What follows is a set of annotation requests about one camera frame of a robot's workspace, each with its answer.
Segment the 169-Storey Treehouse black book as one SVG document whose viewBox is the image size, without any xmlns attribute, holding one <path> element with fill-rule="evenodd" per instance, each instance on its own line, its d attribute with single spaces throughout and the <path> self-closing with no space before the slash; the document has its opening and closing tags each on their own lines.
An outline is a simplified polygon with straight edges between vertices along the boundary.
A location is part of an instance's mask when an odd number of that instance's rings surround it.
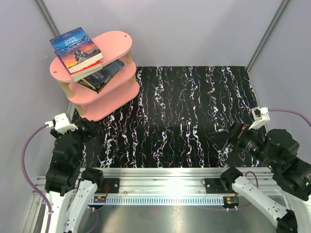
<svg viewBox="0 0 311 233">
<path fill-rule="evenodd" d="M 96 94 L 99 94 L 103 90 L 103 88 L 109 83 L 111 79 L 112 78 L 99 80 L 98 82 L 95 80 L 82 79 L 82 80 L 79 80 L 77 84 L 81 85 L 82 87 L 85 87 L 86 89 Z"/>
</svg>

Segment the Nineteen Eighty-Four blue book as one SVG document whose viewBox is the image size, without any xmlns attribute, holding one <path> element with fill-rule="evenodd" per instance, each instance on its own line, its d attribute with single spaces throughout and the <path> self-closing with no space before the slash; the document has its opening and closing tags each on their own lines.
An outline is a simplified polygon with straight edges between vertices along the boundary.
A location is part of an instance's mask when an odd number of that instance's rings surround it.
<svg viewBox="0 0 311 233">
<path fill-rule="evenodd" d="M 94 89 L 99 89 L 99 87 L 105 86 L 111 78 L 124 67 L 124 65 L 124 62 L 117 59 L 104 66 L 101 70 L 86 76 L 82 80 Z"/>
</svg>

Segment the purple paperback book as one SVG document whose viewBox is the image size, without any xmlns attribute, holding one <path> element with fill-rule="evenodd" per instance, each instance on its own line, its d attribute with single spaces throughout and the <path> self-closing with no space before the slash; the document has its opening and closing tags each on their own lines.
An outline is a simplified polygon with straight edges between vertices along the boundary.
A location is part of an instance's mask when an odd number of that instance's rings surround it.
<svg viewBox="0 0 311 233">
<path fill-rule="evenodd" d="M 72 80 L 73 80 L 74 82 L 78 82 L 79 80 L 81 80 L 81 79 L 83 79 L 83 78 L 85 78 L 85 77 L 88 77 L 88 76 L 90 76 L 90 75 L 97 74 L 98 72 L 99 72 L 99 71 L 96 71 L 96 72 L 93 72 L 93 73 L 88 72 L 88 73 L 84 73 L 84 74 L 77 75 L 77 76 L 75 76 L 75 77 L 71 76 L 71 78 L 72 78 Z"/>
</svg>

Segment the Jane Eyre blue book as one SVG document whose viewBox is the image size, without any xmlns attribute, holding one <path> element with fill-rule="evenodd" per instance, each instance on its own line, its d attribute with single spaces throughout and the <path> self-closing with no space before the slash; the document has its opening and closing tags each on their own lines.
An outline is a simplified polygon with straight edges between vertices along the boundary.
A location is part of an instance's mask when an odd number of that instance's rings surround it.
<svg viewBox="0 0 311 233">
<path fill-rule="evenodd" d="M 50 43 L 69 73 L 103 59 L 101 50 L 81 27 L 51 39 Z"/>
</svg>

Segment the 13-Storey Treehouse red book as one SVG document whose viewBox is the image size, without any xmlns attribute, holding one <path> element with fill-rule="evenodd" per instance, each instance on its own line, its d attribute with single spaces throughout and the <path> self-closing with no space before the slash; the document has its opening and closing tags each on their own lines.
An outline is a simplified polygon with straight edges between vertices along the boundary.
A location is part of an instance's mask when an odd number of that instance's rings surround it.
<svg viewBox="0 0 311 233">
<path fill-rule="evenodd" d="M 102 68 L 101 59 L 103 59 L 103 55 L 99 49 L 94 49 L 91 53 L 76 49 L 64 56 L 61 56 L 57 51 L 55 54 L 69 75 L 73 77 L 91 71 L 95 72 Z"/>
</svg>

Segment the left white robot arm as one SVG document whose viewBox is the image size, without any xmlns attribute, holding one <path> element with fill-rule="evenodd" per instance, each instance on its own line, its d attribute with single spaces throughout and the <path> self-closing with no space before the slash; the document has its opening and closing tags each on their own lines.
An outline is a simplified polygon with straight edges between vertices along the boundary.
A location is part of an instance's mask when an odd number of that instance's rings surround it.
<svg viewBox="0 0 311 233">
<path fill-rule="evenodd" d="M 93 120 L 72 123 L 63 113 L 49 123 L 55 137 L 52 160 L 46 173 L 48 209 L 44 222 L 49 233 L 75 233 L 91 197 L 104 189 L 103 172 L 81 171 L 84 144 L 98 135 Z"/>
</svg>

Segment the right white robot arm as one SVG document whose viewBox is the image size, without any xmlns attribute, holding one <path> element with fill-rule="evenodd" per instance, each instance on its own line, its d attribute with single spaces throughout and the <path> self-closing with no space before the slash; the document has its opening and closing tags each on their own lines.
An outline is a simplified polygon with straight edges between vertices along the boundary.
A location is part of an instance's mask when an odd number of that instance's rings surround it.
<svg viewBox="0 0 311 233">
<path fill-rule="evenodd" d="M 275 226 L 278 233 L 311 231 L 311 166 L 297 157 L 299 143 L 285 129 L 272 129 L 265 139 L 250 125 L 235 122 L 229 128 L 226 145 L 234 152 L 245 152 L 272 173 L 285 192 L 287 206 L 268 197 L 252 185 L 246 174 L 235 167 L 220 175 L 220 187 L 226 193 L 244 196 Z"/>
</svg>

